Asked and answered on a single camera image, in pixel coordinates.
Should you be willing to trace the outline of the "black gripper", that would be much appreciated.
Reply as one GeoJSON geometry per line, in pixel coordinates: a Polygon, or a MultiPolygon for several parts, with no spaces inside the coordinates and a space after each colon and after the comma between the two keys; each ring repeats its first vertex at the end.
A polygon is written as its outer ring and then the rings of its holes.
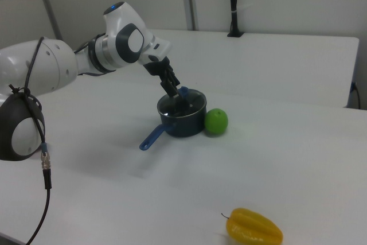
{"type": "Polygon", "coordinates": [[[144,68],[150,75],[160,77],[162,80],[160,85],[168,97],[173,98],[178,95],[177,86],[180,85],[180,81],[175,76],[168,57],[165,57],[162,61],[147,63],[144,68]]]}

